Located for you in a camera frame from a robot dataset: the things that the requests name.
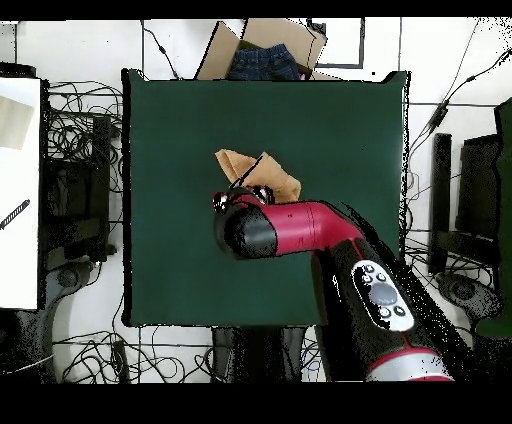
dark green mat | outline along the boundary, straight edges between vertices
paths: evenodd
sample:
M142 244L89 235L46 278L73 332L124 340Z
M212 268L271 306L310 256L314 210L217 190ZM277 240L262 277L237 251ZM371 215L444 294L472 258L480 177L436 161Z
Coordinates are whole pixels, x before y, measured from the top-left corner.
M266 151L301 181L301 199L348 203L398 254L405 82L146 82L130 71L131 324L319 323L310 253L235 261L215 244L223 148Z
M496 318L480 321L477 332L485 337L512 337L512 99L495 109L496 127L501 137L502 151L496 161L499 173L500 214L498 245L501 263L499 289L503 300L503 311Z

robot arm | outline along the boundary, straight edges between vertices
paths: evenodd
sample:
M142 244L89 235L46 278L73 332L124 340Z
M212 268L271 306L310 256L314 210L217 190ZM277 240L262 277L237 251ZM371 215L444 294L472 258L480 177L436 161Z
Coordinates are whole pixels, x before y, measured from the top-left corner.
M214 209L217 243L238 259L313 252L323 327L330 337L348 335L342 342L350 342L366 381L453 380L394 274L335 207L272 204L270 189L238 187L217 193ZM326 356L336 362L336 354Z

control buttons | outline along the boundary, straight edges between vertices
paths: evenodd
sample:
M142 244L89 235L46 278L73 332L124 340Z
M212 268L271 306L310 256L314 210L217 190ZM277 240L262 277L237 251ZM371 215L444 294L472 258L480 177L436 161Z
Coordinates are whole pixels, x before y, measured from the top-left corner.
M398 294L389 284L375 283L370 291L370 299L377 305L393 305L398 300Z
M457 281L453 285L453 293L461 300L469 300L475 295L476 289L473 284L464 284Z
M389 318L391 316L391 311L388 308L381 307L379 309L379 314L382 318Z
M395 306L393 308L393 310L395 311L395 314L397 314L399 317L404 317L405 316L405 311L400 306Z

jeans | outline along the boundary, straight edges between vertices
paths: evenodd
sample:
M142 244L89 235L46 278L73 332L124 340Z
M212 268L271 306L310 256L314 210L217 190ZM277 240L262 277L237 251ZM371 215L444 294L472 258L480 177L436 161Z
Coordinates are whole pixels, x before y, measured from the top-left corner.
M238 81L298 81L295 59L284 44L269 49L237 50L228 74Z

tan cloth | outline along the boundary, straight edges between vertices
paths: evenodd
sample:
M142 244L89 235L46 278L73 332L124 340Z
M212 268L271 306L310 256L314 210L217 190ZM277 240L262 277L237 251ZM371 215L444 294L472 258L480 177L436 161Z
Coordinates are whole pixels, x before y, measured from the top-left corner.
M219 150L215 153L220 167L230 183L241 177L256 159L241 155L232 150ZM244 180L244 186L267 185L274 192L276 203L295 202L299 200L300 181L288 175L272 156L262 153L262 159Z

